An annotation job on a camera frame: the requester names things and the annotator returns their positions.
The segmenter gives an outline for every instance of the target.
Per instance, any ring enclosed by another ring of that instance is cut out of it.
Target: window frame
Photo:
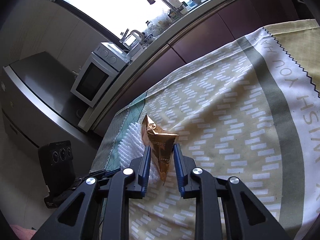
[[[117,36],[115,36],[111,31],[109,31],[106,27],[98,23],[96,20],[91,18],[89,15],[85,14],[83,11],[80,11],[75,6],[67,3],[64,0],[54,0],[55,3],[62,6],[66,10],[70,11],[72,14],[76,15],[78,18],[89,24],[91,27],[100,32],[103,36],[105,36],[109,41],[116,44],[122,50],[128,50],[120,41]]]

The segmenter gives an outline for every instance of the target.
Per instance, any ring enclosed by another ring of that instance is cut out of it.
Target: black zigzag line
[[[304,67],[302,67],[296,60],[294,60],[293,57],[291,57],[291,55],[288,53],[288,51],[286,51],[286,50],[284,49],[284,47],[282,47],[282,45],[281,45],[281,44],[279,43],[279,41],[275,38],[275,36],[273,36],[266,28],[263,27],[263,29],[264,29],[272,38],[275,39],[275,41],[280,45],[280,48],[283,49],[283,51],[292,59],[292,61],[294,61],[294,62],[299,66],[299,68],[302,68],[302,71],[306,73],[306,75],[307,75],[308,78],[310,78],[310,84],[314,85],[314,87],[315,87],[315,92],[318,93],[318,98],[320,98],[320,92],[319,92],[318,90],[316,90],[316,84],[314,84],[314,83],[312,82],[312,77],[310,77],[310,76],[308,75],[308,71],[304,70]]]

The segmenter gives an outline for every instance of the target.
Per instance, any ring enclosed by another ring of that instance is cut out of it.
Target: golden foil package
[[[165,181],[172,157],[172,148],[179,135],[163,130],[147,114],[142,121],[141,134],[144,145],[151,147],[151,157],[158,168],[161,180]]]

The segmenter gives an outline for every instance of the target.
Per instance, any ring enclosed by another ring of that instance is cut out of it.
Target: beige patterned tablecloth
[[[92,170],[117,168],[128,125],[148,114],[180,135],[198,167],[238,176],[301,239],[320,206],[319,38],[314,20],[270,25],[180,67],[116,114]],[[180,197],[172,161],[164,185],[130,200],[131,237],[193,239],[195,210]]]

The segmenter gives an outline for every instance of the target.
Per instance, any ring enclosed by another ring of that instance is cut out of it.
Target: white yarn
[[[144,149],[145,146],[141,136],[141,124],[137,122],[131,123],[127,129],[127,133],[118,145],[121,168],[128,168],[132,159],[142,157]],[[160,176],[157,167],[151,159],[148,183],[156,183],[159,180]]]

